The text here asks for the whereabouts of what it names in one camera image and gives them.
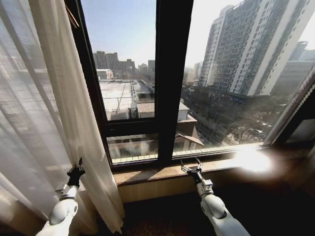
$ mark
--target robotic arm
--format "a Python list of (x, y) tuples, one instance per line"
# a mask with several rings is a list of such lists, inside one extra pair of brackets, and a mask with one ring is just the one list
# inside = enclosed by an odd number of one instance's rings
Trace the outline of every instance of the robotic arm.
[(79, 188), (80, 176), (85, 173), (82, 167), (82, 158), (79, 166), (73, 166), (67, 175), (70, 177), (67, 184), (59, 185), (56, 192), (59, 200), (49, 214), (43, 229), (36, 236), (67, 236), (73, 217), (78, 211), (76, 195)]
[(212, 182), (201, 175), (202, 163), (196, 158), (197, 167), (188, 168), (182, 163), (182, 170), (191, 175), (201, 197), (201, 209), (212, 223), (218, 236), (249, 236), (243, 225), (226, 209), (224, 202), (214, 195)]

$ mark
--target sheer curtain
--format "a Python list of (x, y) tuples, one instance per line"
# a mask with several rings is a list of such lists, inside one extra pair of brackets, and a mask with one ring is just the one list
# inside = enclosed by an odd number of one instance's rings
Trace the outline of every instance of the sheer curtain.
[[(58, 201), (54, 188), (83, 157), (89, 197), (108, 228), (120, 231), (124, 209), (64, 1), (0, 0), (0, 17), (0, 197), (10, 195), (44, 221)], [(93, 205), (80, 196), (78, 203), (71, 231), (95, 233)]]

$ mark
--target window sill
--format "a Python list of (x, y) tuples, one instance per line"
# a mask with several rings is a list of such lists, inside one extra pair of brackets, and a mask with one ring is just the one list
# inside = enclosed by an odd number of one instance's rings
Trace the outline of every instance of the window sill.
[[(242, 168), (244, 171), (249, 171), (255, 175), (265, 173), (269, 177), (277, 177), (287, 172), (292, 165), (304, 159), (309, 151), (309, 148), (274, 147), (241, 150), (226, 153), (222, 160), (203, 160), (202, 172), (209, 173)], [(259, 168), (266, 164), (266, 160), (268, 161), (267, 169), (260, 170)], [(248, 163), (253, 164), (255, 167), (250, 170), (251, 166)], [(185, 165), (191, 167), (196, 166), (196, 163), (188, 162)], [(147, 168), (140, 171), (114, 171), (113, 174), (118, 186), (187, 176), (178, 164), (164, 168)]]

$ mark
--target black window frame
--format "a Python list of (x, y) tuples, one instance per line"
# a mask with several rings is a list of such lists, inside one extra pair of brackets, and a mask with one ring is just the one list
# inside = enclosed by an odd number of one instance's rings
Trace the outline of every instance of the black window frame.
[[(65, 0), (65, 3), (74, 18), (79, 22), (78, 28), (72, 27), (72, 33), (86, 79), (99, 132), (108, 161), (113, 170), (138, 169), (152, 166), (163, 167), (172, 163), (178, 163), (182, 158), (190, 160), (196, 156), (206, 159), (224, 157), (224, 153), (216, 152), (173, 158), (193, 0), (181, 2), (180, 11), (178, 11), (177, 2), (157, 0), (155, 117), (128, 120), (107, 120), (81, 2), (80, 0)], [(301, 101), (307, 94), (307, 91), (311, 89), (311, 85), (312, 84), (300, 95)], [(267, 144), (265, 143), (263, 147), (288, 146), (286, 141), (300, 122), (306, 118), (315, 118), (315, 114), (307, 114), (307, 110), (311, 108), (314, 99), (315, 92), (312, 91), (311, 95), (306, 99), (307, 102), (305, 101), (303, 104), (296, 102), (295, 108), (298, 108), (298, 104), (300, 104), (299, 110), (295, 112), (293, 117), (287, 116), (286, 120), (278, 124), (271, 138), (272, 140)], [(152, 133), (158, 134), (157, 160), (151, 159), (113, 164), (110, 158), (107, 137)], [(303, 146), (313, 145), (314, 142), (314, 139), (310, 142), (303, 142)]]

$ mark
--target blue sky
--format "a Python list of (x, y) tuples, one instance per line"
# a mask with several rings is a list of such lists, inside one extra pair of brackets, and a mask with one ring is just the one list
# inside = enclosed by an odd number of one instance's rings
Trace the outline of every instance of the blue sky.
[(156, 0), (81, 2), (93, 52), (117, 52), (136, 67), (155, 59)]
[[(242, 0), (194, 0), (185, 66), (203, 61), (211, 24), (227, 5)], [(136, 66), (155, 59), (156, 0), (81, 0), (93, 51), (118, 53)], [(301, 35), (315, 49), (315, 14)]]

